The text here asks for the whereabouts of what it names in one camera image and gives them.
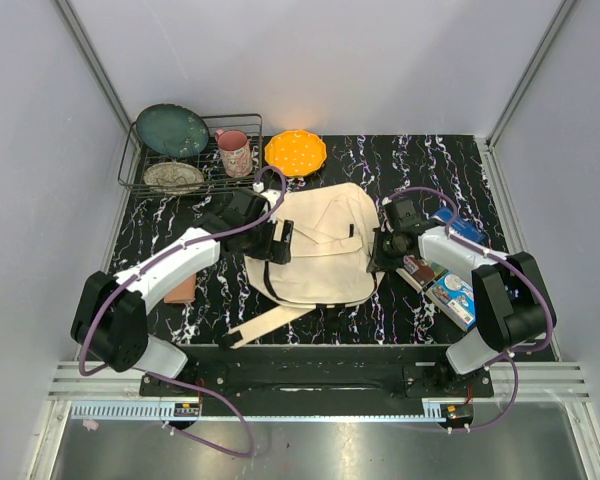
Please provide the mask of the cream canvas backpack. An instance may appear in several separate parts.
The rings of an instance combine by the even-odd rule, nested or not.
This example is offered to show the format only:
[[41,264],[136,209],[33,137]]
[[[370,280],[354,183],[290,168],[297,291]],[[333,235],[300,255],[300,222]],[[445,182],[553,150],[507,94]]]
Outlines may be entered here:
[[230,329],[219,341],[224,348],[240,348],[317,308],[360,305],[383,277],[367,271],[379,219],[360,186],[288,193],[276,216],[293,223],[290,261],[245,259],[249,284],[276,307]]

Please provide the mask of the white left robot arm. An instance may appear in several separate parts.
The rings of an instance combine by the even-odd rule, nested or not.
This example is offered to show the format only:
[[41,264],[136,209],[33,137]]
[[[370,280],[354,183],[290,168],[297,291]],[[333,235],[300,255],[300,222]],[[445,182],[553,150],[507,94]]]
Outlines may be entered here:
[[148,332],[147,316],[164,297],[199,271],[217,263],[226,252],[290,260],[288,239],[277,241],[275,213],[284,192],[236,190],[219,213],[206,213],[171,244],[141,263],[114,275],[97,271],[88,277],[71,327],[80,344],[78,368],[83,376],[99,373],[88,368],[93,355],[102,368],[121,373],[136,369],[161,378],[176,396],[195,386],[196,372],[187,354]]

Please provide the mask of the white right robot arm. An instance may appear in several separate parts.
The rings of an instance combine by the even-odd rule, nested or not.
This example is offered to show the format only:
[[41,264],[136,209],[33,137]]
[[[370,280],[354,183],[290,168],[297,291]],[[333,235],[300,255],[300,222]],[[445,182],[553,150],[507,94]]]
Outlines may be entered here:
[[555,313],[535,258],[526,253],[494,251],[462,236],[454,227],[458,210],[448,222],[423,219],[413,202],[393,194],[382,201],[388,229],[374,230],[371,273],[396,271],[413,256],[436,263],[468,284],[473,291],[474,323],[451,344],[430,376],[437,390],[456,396],[470,375],[514,351],[527,351],[527,342],[544,335],[545,348],[555,326]]

